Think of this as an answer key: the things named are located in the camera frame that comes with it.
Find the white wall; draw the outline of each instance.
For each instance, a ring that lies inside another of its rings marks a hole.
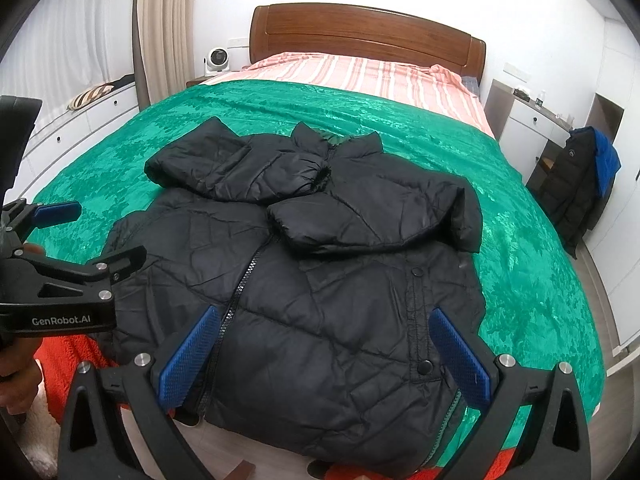
[[[493,78],[516,86],[505,62],[532,75],[534,95],[546,90],[547,106],[584,124],[596,87],[604,43],[604,19],[585,0],[194,0],[194,68],[229,39],[248,38],[258,5],[279,2],[360,4],[415,14],[469,32],[486,41],[482,97]],[[248,64],[246,49],[230,51],[230,65]]]

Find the wooden floor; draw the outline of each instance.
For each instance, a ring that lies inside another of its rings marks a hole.
[[[582,246],[578,248],[577,256],[578,259],[572,260],[572,264],[589,301],[604,362],[609,368],[614,363],[612,349],[619,344],[613,314],[589,252]],[[640,400],[640,365],[626,368],[606,379],[600,409],[589,425],[593,480],[606,480],[640,428],[640,408],[636,408],[634,396]],[[125,410],[123,418],[145,472],[161,480],[162,475],[131,413]],[[242,460],[256,465],[255,480],[310,478],[306,474],[309,458],[220,430],[206,422],[201,422],[196,428],[184,428],[180,424],[178,427],[202,463],[217,479],[224,478]]]

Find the bed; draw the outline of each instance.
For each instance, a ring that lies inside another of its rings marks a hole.
[[[375,130],[385,151],[471,182],[483,214],[482,247],[474,255],[486,299],[480,335],[495,353],[512,354],[523,365],[551,369],[569,361],[591,414],[602,395],[604,366],[582,287],[553,226],[484,126],[478,98],[462,84],[463,76],[481,80],[485,51],[483,41],[460,30],[388,10],[257,7],[254,65],[151,106],[80,156],[36,200],[79,200],[81,218],[35,232],[30,241],[50,256],[94,257],[115,220],[156,197],[159,187],[146,178],[144,162],[212,116],[238,134],[288,134],[299,121],[336,136]],[[356,70],[356,63],[370,72]],[[354,73],[354,84],[362,74],[357,88],[350,84]],[[440,465],[478,416],[466,410],[455,436],[442,444]],[[526,416],[521,410],[505,448],[517,443]]]

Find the pink striped sheet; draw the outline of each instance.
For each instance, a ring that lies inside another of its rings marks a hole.
[[[462,85],[458,74],[440,65],[425,68],[364,57],[283,52],[203,84],[244,79],[289,81],[383,97],[446,115],[495,138],[478,97]]]

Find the hand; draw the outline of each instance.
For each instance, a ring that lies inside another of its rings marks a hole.
[[[35,244],[24,244],[26,251],[44,254],[44,249]],[[26,412],[38,394],[42,380],[40,367],[33,354],[40,348],[42,338],[15,339],[14,343],[0,351],[0,376],[11,379],[0,382],[0,408],[9,414]]]

